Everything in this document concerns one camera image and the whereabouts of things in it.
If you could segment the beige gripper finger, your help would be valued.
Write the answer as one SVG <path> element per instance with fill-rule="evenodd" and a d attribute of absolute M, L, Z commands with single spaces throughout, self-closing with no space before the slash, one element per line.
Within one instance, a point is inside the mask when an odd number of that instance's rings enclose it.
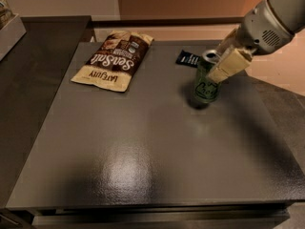
<path fill-rule="evenodd" d="M 239 46 L 238 41 L 236 40 L 237 29 L 233 29 L 216 47 L 216 53 L 219 56 L 224 55 L 225 53 L 231 52 L 233 49 Z"/>
<path fill-rule="evenodd" d="M 220 57 L 220 60 L 211 68 L 207 78 L 214 83 L 220 83 L 227 78 L 248 68 L 253 55 L 246 49 L 229 47 Z"/>

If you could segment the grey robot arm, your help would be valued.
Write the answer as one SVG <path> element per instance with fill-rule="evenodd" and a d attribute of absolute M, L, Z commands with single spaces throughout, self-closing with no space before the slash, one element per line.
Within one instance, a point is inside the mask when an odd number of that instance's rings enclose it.
<path fill-rule="evenodd" d="M 305 0 L 262 0 L 217 46 L 207 78 L 220 83 L 250 66 L 255 55 L 276 52 L 305 26 Z"/>

